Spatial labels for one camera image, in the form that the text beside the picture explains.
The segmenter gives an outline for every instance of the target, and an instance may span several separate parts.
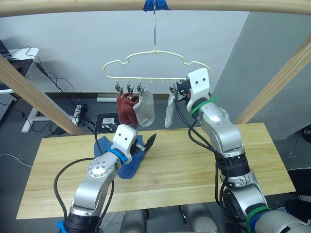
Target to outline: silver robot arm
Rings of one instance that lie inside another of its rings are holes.
[[[94,233],[108,187],[122,164],[132,160],[130,148],[136,137],[136,130],[127,125],[119,125],[111,148],[89,164],[86,177],[76,190],[65,221],[67,232]]]
[[[208,70],[202,68],[189,73],[187,80],[177,86],[188,96],[187,110],[193,118],[198,118],[211,145],[227,162],[226,165],[219,163],[219,169],[221,180],[226,181],[223,199],[230,218],[246,223],[249,232],[310,233],[311,226],[288,213],[267,207],[255,174],[248,166],[238,128],[230,122],[226,110],[210,101]]]

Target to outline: white plastic hanger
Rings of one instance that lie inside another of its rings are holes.
[[[182,62],[184,65],[187,65],[187,66],[191,66],[192,64],[198,64],[198,65],[201,65],[201,66],[204,66],[205,68],[208,69],[208,72],[210,73],[210,68],[202,63],[202,62],[197,62],[197,61],[191,61],[189,63],[187,63],[185,61],[185,58],[180,55],[180,54],[177,54],[177,53],[174,53],[174,52],[168,52],[168,51],[161,51],[161,50],[156,50],[156,0],[154,0],[154,34],[155,34],[155,43],[154,43],[154,50],[152,51],[145,51],[145,52],[137,52],[137,53],[133,53],[131,55],[128,55],[126,57],[126,62],[122,62],[120,60],[114,60],[114,61],[111,61],[111,62],[107,62],[104,66],[103,66],[103,72],[104,72],[104,75],[107,76],[108,78],[112,78],[112,79],[115,79],[116,81],[118,81],[118,79],[127,79],[128,81],[130,79],[138,79],[138,80],[144,80],[144,79],[147,79],[147,80],[150,80],[151,82],[153,82],[153,80],[155,79],[158,79],[158,80],[162,80],[162,82],[164,83],[165,80],[185,80],[186,78],[172,78],[172,77],[162,77],[162,78],[156,78],[156,77],[124,77],[124,76],[110,76],[110,75],[107,75],[106,74],[106,71],[105,69],[107,68],[107,66],[113,64],[113,63],[120,63],[121,65],[126,65],[128,63],[130,63],[130,58],[131,57],[134,57],[134,56],[137,56],[137,55],[142,55],[142,54],[157,54],[157,53],[164,53],[164,54],[169,54],[169,55],[173,55],[173,56],[176,56],[176,57],[179,57],[182,59]]]

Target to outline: wooden frame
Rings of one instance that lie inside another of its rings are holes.
[[[76,11],[142,10],[145,0],[0,0],[0,17]],[[261,11],[311,15],[311,0],[167,0],[172,10]],[[247,123],[311,60],[311,36],[236,119]],[[0,57],[0,80],[72,135],[84,134],[44,93]]]

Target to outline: gray wall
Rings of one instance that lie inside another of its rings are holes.
[[[250,13],[215,87],[234,121],[311,33],[311,16]],[[264,122],[273,139],[311,124],[308,64],[250,122]]]
[[[202,61],[212,70],[211,88],[230,56],[248,12],[158,11],[157,49],[177,52],[186,61]],[[153,13],[143,11],[75,12],[0,18],[0,38],[9,49],[39,48],[47,71],[67,78],[75,91],[115,92],[115,82],[102,73],[111,60],[125,60],[153,50]],[[185,77],[198,66],[186,67],[168,55],[144,55],[127,66],[115,66],[112,75]],[[32,81],[42,91],[59,91],[39,72]],[[61,87],[70,91],[63,80]],[[172,82],[145,81],[154,93],[168,93]]]

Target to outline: wooden table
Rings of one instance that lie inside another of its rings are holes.
[[[264,124],[238,125],[238,128],[249,165],[264,194],[295,191]],[[187,129],[139,132],[144,140],[154,133],[157,133],[155,143],[135,176],[130,180],[115,179],[109,212],[214,201],[214,155],[190,141]],[[42,139],[17,219],[63,215],[53,192],[54,177],[73,160],[94,156],[94,141],[93,135]],[[58,189],[68,210],[89,162],[73,165],[59,179]]]

